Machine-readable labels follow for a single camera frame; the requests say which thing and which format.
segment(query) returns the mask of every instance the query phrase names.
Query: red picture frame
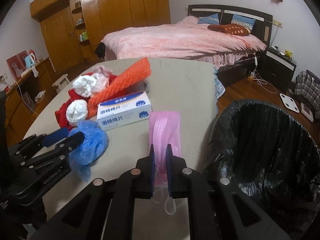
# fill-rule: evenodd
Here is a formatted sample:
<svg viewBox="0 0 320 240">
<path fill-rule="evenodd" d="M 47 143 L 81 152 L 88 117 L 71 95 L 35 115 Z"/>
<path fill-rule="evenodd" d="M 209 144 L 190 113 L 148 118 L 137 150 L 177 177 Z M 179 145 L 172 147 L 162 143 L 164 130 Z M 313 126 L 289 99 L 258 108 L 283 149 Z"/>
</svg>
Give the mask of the red picture frame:
<svg viewBox="0 0 320 240">
<path fill-rule="evenodd" d="M 22 51 L 20 53 L 17 54 L 18 56 L 18 60 L 20 61 L 20 63 L 22 65 L 24 65 L 24 67 L 26 68 L 26 61 L 25 61 L 25 58 L 28 56 L 28 52 L 25 50 L 25 51 Z"/>
<path fill-rule="evenodd" d="M 20 62 L 18 56 L 15 55 L 7 59 L 7 64 L 15 80 L 19 80 L 21 78 L 22 72 L 26 70 L 26 67 Z"/>
</svg>

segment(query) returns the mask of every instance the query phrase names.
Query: white stool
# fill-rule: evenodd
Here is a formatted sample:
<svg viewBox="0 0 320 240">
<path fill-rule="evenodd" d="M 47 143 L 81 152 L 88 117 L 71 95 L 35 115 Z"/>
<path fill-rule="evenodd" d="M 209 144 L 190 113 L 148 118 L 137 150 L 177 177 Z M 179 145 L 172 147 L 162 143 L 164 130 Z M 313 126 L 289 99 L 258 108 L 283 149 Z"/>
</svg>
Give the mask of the white stool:
<svg viewBox="0 0 320 240">
<path fill-rule="evenodd" d="M 55 83 L 52 84 L 52 87 L 56 87 L 57 94 L 62 91 L 70 83 L 68 79 L 68 74 L 62 75 Z"/>
</svg>

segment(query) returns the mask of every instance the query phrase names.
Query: yellow plush toy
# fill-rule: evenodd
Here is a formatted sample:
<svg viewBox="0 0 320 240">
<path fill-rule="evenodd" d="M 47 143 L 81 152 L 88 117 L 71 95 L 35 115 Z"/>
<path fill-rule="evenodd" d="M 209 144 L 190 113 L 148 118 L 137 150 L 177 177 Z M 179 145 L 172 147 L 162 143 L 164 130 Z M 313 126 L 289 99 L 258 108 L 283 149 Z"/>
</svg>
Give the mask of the yellow plush toy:
<svg viewBox="0 0 320 240">
<path fill-rule="evenodd" d="M 284 55 L 289 59 L 292 59 L 292 52 L 290 50 L 284 50 Z"/>
</svg>

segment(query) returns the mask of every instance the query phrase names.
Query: orange mesh packaging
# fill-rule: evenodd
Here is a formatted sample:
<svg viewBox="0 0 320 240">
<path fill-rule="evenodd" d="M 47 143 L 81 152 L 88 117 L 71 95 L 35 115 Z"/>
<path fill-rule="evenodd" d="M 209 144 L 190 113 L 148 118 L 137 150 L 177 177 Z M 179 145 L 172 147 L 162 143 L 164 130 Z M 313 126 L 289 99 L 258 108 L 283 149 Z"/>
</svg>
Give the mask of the orange mesh packaging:
<svg viewBox="0 0 320 240">
<path fill-rule="evenodd" d="M 88 117 L 91 118 L 97 114 L 98 104 L 110 99 L 113 95 L 121 92 L 127 87 L 140 82 L 151 75 L 150 62 L 145 57 L 140 59 L 119 76 L 117 76 L 108 88 L 90 98 L 88 103 Z"/>
</svg>

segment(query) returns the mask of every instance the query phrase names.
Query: brown cushion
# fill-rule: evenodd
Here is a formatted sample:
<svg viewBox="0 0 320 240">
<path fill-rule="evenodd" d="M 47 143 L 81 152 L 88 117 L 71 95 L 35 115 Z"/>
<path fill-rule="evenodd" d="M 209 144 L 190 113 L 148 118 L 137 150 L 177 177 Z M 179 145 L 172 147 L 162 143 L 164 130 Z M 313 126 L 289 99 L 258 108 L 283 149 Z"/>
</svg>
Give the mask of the brown cushion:
<svg viewBox="0 0 320 240">
<path fill-rule="evenodd" d="M 237 36 L 247 36 L 250 34 L 250 30 L 248 30 L 247 28 L 233 23 L 227 25 L 211 24 L 208 26 L 208 29 L 215 32 L 228 33 Z"/>
</svg>

